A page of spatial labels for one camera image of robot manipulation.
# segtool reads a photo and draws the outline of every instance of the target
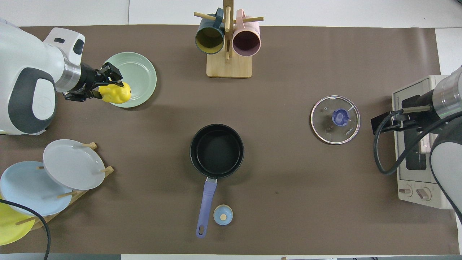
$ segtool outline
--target yellow plate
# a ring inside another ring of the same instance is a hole
[[[13,243],[30,231],[35,223],[34,220],[16,225],[16,222],[27,218],[30,216],[15,211],[9,205],[0,203],[0,246]]]

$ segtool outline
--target wooden mug stand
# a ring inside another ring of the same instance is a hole
[[[234,17],[234,0],[223,0],[225,17],[225,42],[220,52],[207,54],[207,76],[211,78],[250,78],[252,76],[252,57],[234,53],[231,46]],[[214,16],[194,12],[194,16],[215,20]],[[244,19],[243,22],[263,21],[263,17]]]
[[[95,142],[91,142],[91,143],[83,143],[82,146],[85,146],[85,147],[89,147],[91,148],[92,150],[95,150],[96,148],[98,148],[98,146],[95,144]],[[43,166],[40,166],[40,167],[37,167],[37,169],[44,169]],[[105,169],[101,170],[101,172],[103,173],[106,173],[105,177],[108,177],[109,174],[113,173],[114,172],[114,169],[112,166],[107,166]],[[65,194],[61,194],[61,195],[58,195],[56,196],[57,198],[62,198],[62,197],[65,197],[65,196],[72,196],[72,199],[71,199],[71,202],[69,203],[69,205],[67,205],[68,207],[74,203],[77,199],[79,199],[82,195],[84,195],[86,191],[71,191],[71,192],[68,192],[68,193],[65,193]],[[45,221],[48,223],[50,220],[52,220],[55,216],[57,216],[59,213],[56,213],[56,214],[53,214],[53,215],[49,215],[49,216],[43,216],[43,218],[45,219]],[[32,221],[32,220],[35,220],[35,223],[34,225],[32,226],[31,230],[35,230],[35,229],[39,229],[41,227],[43,227],[43,224],[42,222],[37,218],[37,217],[30,217],[30,218],[27,218],[25,220],[22,220],[22,221],[19,221],[19,222],[16,222],[16,225],[21,225],[21,224],[24,224],[26,222],[29,222],[29,221]]]

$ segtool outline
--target light blue plate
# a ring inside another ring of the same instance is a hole
[[[228,225],[232,220],[232,209],[225,204],[218,206],[213,211],[213,219],[218,225],[225,226]]]
[[[0,192],[5,200],[29,207],[42,216],[53,215],[65,209],[72,196],[56,198],[58,195],[71,192],[71,189],[54,182],[43,166],[37,161],[22,161],[5,170],[0,178]],[[14,207],[18,212],[33,216],[30,212]]]

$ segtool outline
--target mug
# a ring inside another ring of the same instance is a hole
[[[206,54],[215,54],[223,48],[225,43],[225,26],[223,21],[223,9],[218,8],[215,14],[215,21],[202,18],[199,29],[196,33],[196,46]]]
[[[258,22],[244,23],[243,19],[252,17],[246,16],[243,9],[237,10],[236,13],[232,48],[241,56],[253,56],[260,50],[260,25]]]

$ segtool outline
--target green plate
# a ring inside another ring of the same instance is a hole
[[[121,52],[106,62],[116,66],[122,74],[122,82],[130,85],[132,97],[118,107],[134,107],[141,105],[151,97],[156,88],[157,75],[152,63],[143,55],[134,52]]]

